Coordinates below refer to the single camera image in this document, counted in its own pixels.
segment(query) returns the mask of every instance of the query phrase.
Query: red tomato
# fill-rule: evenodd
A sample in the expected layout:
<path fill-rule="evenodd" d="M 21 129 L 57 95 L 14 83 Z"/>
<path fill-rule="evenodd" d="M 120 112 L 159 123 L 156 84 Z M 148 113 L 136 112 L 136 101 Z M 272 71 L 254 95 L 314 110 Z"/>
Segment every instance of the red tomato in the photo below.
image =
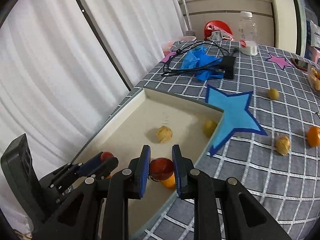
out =
<path fill-rule="evenodd" d="M 150 176 L 158 181 L 166 180 L 173 174 L 173 162 L 167 158 L 156 158 L 149 166 Z"/>
<path fill-rule="evenodd" d="M 106 159 L 108 159 L 109 157 L 114 157 L 114 155 L 111 152 L 103 152 L 100 155 L 100 161 L 104 162 Z"/>

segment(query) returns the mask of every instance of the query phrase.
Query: yellow fruit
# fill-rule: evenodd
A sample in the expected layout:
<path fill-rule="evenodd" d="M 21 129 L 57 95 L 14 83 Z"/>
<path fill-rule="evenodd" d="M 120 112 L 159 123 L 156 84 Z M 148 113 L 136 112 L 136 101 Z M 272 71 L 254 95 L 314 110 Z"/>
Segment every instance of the yellow fruit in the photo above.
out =
<path fill-rule="evenodd" d="M 318 72 L 316 69 L 314 68 L 311 68 L 311 73 L 314 75 L 314 76 L 318 76 Z"/>
<path fill-rule="evenodd" d="M 167 126 L 161 126 L 157 131 L 157 137 L 160 143 L 166 143 L 172 138 L 172 130 Z"/>
<path fill-rule="evenodd" d="M 208 120 L 204 123 L 202 131 L 205 134 L 205 136 L 210 138 L 216 128 L 217 128 L 217 123 L 212 120 Z"/>
<path fill-rule="evenodd" d="M 279 98 L 279 92 L 278 92 L 278 90 L 276 90 L 274 88 L 269 89 L 268 95 L 271 100 L 278 100 L 278 98 Z"/>
<path fill-rule="evenodd" d="M 176 180 L 174 178 L 174 174 L 169 179 L 161 181 L 161 184 L 169 189 L 173 189 L 176 187 Z"/>
<path fill-rule="evenodd" d="M 286 135 L 281 136 L 276 140 L 275 147 L 278 153 L 283 156 L 288 155 L 290 150 L 290 140 Z"/>
<path fill-rule="evenodd" d="M 320 90 L 320 80 L 316 79 L 314 85 L 316 90 Z"/>
<path fill-rule="evenodd" d="M 313 74 L 311 74 L 310 77 L 311 77 L 313 83 L 317 80 L 317 77 L 315 75 L 313 75 Z"/>

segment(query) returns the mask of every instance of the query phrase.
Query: orange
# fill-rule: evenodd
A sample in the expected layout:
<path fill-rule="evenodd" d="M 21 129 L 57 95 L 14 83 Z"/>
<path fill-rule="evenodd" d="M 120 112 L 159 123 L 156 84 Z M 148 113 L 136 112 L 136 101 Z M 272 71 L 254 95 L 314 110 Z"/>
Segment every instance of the orange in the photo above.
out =
<path fill-rule="evenodd" d="M 311 126 L 307 133 L 307 140 L 311 147 L 317 147 L 320 145 L 320 128 Z"/>
<path fill-rule="evenodd" d="M 176 180 L 174 179 L 174 174 L 169 179 L 161 181 L 161 184 L 167 188 L 174 189 L 176 187 Z"/>

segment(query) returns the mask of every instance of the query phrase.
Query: gray checkered tablecloth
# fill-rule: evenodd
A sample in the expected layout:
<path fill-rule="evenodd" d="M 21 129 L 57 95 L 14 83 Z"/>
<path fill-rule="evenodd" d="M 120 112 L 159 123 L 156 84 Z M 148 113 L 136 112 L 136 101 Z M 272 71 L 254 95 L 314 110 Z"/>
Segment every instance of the gray checkered tablecloth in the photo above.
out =
<path fill-rule="evenodd" d="M 185 47 L 191 43 L 178 45 L 176 42 L 174 46 Z M 219 44 L 229 51 L 239 48 L 238 42 L 222 41 Z M 209 47 L 209 55 L 221 55 L 216 47 L 206 46 Z M 269 53 L 310 63 L 289 52 L 259 45 L 259 53 L 255 57 L 235 54 L 234 80 L 206 82 L 200 82 L 192 75 L 162 77 L 162 63 L 159 63 L 120 105 L 143 86 L 200 101 L 205 99 L 207 84 L 229 94 L 253 91 L 249 109 L 269 136 L 237 133 L 215 156 L 203 156 L 197 168 L 214 178 L 236 177 L 292 239 L 303 239 L 316 222 L 320 210 L 319 153 L 317 148 L 308 147 L 305 140 L 310 126 L 320 126 L 320 119 L 315 115 L 315 112 L 320 112 L 318 96 L 310 88 L 305 73 L 293 67 L 281 70 L 275 63 L 266 62 Z M 182 58 L 175 58 L 170 66 L 179 68 Z M 268 99 L 269 88 L 279 91 L 279 100 Z M 275 152 L 273 145 L 277 133 L 290 138 L 292 145 L 288 156 Z M 176 199 L 156 224 L 146 228 L 140 239 L 193 239 L 193 212 L 193 200 Z M 219 217 L 225 238 L 221 210 Z"/>

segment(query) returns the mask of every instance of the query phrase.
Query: pink container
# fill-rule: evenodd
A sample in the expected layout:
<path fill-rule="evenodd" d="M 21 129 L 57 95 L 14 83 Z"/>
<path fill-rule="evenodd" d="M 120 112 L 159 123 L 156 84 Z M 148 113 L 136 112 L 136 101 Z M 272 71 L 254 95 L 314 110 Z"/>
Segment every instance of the pink container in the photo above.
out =
<path fill-rule="evenodd" d="M 161 49 L 163 51 L 164 56 L 167 56 L 168 53 L 170 52 L 170 48 L 172 47 L 172 45 L 176 42 L 176 41 L 195 41 L 196 37 L 195 36 L 183 36 L 183 37 L 179 37 L 177 39 L 168 41 L 167 43 L 164 43 L 161 45 Z"/>
<path fill-rule="evenodd" d="M 307 44 L 305 57 L 320 65 L 320 49 L 311 47 Z"/>

